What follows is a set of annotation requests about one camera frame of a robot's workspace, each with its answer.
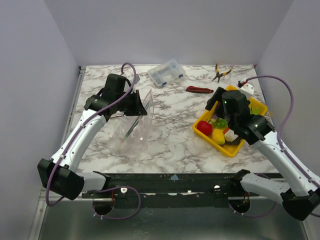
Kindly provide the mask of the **green toy scallion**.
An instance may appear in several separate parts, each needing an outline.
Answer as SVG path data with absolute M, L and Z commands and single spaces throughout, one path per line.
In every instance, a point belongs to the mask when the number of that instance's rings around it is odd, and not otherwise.
M 153 115 L 153 110 L 152 110 L 152 105 L 153 105 L 153 100 L 149 99 L 147 102 L 143 103 L 144 108 L 147 110 L 147 116 L 145 116 L 145 118 L 141 115 L 138 116 L 132 123 L 132 125 L 130 126 L 130 128 L 128 129 L 128 131 L 126 132 L 126 134 L 124 135 L 124 138 L 128 138 L 132 132 L 135 130 L 135 128 L 138 126 L 139 122 L 141 122 L 142 120 L 145 119 L 152 119 L 152 115 Z

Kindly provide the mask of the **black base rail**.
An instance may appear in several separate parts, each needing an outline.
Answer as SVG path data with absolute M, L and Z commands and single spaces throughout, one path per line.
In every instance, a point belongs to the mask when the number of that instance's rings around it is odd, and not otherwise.
M 117 209 L 227 208 L 230 198 L 244 197 L 240 178 L 247 173 L 111 173 L 106 187 L 113 191 L 91 190 L 82 198 L 99 207 L 114 202 Z

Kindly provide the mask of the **toy celery stalk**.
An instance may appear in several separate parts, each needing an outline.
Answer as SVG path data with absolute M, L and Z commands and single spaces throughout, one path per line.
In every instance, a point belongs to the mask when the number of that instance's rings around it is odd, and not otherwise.
M 246 108 L 230 109 L 225 114 L 228 129 L 225 138 L 228 142 L 247 141 L 250 145 L 264 139 L 266 119 L 261 107 L 249 104 Z

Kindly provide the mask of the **yellow toy lemon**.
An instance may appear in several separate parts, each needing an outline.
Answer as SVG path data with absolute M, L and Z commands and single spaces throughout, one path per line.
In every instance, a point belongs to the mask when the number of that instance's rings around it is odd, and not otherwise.
M 224 145 L 225 144 L 225 135 L 222 130 L 218 128 L 214 128 L 211 134 L 211 139 L 214 143 L 218 145 Z

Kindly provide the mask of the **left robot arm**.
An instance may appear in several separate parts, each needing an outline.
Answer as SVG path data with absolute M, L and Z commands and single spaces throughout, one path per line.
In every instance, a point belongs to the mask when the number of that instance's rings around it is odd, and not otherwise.
M 63 198 L 74 200 L 82 192 L 94 191 L 104 198 L 110 194 L 111 185 L 105 174 L 93 172 L 78 174 L 77 170 L 85 151 L 100 129 L 117 112 L 127 117 L 146 116 L 138 90 L 126 77 L 109 74 L 105 86 L 87 99 L 80 120 L 67 140 L 49 159 L 37 165 L 42 186 Z

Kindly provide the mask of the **yellow plastic tray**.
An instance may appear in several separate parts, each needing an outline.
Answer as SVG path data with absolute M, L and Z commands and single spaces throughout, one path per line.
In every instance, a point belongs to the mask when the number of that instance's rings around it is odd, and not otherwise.
M 225 89 L 227 91 L 238 90 L 235 86 L 232 85 L 227 86 Z M 250 103 L 248 104 L 248 106 L 250 108 L 251 114 L 264 116 L 267 113 L 268 107 L 260 101 L 254 99 L 253 97 L 250 97 L 249 102 Z M 216 148 L 223 155 L 227 157 L 234 157 L 245 143 L 245 140 L 241 138 L 237 138 L 233 142 L 228 142 L 227 140 L 225 140 L 225 144 L 219 145 L 212 140 L 212 133 L 210 135 L 204 135 L 199 130 L 197 130 L 197 125 L 200 121 L 206 121 L 207 123 L 211 124 L 212 120 L 219 118 L 214 114 L 217 103 L 218 102 L 215 103 L 211 110 L 206 110 L 202 114 L 202 116 L 192 125 L 192 129 L 200 138 Z

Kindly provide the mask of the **red toy apple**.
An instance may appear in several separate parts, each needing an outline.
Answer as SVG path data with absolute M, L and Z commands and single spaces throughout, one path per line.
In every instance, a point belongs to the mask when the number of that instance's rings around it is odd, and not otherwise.
M 210 135 L 213 131 L 212 125 L 204 120 L 198 122 L 196 129 L 206 136 Z

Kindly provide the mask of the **clear zip top bag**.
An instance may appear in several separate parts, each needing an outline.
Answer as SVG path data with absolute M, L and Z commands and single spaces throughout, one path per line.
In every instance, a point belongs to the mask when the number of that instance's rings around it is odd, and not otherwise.
M 154 115 L 154 100 L 151 90 L 145 95 L 142 105 L 145 116 L 124 116 L 108 140 L 109 150 L 118 156 L 136 156 L 148 148 Z

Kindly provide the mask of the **yellow black pliers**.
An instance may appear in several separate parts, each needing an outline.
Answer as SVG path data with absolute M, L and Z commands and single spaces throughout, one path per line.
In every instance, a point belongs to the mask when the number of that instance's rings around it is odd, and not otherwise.
M 228 75 L 230 72 L 232 71 L 232 68 L 230 68 L 228 71 L 226 72 L 220 72 L 219 71 L 219 64 L 216 63 L 215 64 L 215 77 L 213 78 L 213 81 L 214 80 L 217 80 L 217 83 L 220 82 L 220 79 L 226 75 Z

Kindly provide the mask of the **clear plastic organizer box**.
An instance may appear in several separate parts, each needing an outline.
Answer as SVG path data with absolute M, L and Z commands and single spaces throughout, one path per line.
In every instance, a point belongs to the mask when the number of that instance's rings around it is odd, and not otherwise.
M 153 67 L 147 71 L 150 79 L 158 87 L 175 82 L 185 75 L 186 71 L 175 59 Z

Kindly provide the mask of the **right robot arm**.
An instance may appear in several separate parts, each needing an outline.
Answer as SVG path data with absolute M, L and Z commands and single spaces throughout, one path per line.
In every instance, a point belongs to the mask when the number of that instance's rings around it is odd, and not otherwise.
M 232 178 L 230 191 L 241 196 L 254 193 L 281 204 L 299 221 L 305 220 L 320 204 L 320 177 L 308 169 L 282 142 L 279 131 L 262 115 L 252 114 L 249 100 L 239 90 L 219 87 L 207 101 L 206 110 L 218 108 L 228 127 L 262 153 L 285 179 L 279 183 L 240 170 Z

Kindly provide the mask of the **red black utility knife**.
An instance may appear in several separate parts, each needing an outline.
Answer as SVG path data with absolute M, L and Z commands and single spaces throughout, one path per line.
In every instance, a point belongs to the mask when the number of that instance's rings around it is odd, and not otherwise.
M 186 88 L 187 92 L 190 93 L 197 93 L 197 94 L 211 94 L 214 92 L 214 90 L 204 87 L 195 87 L 195 86 L 188 86 Z

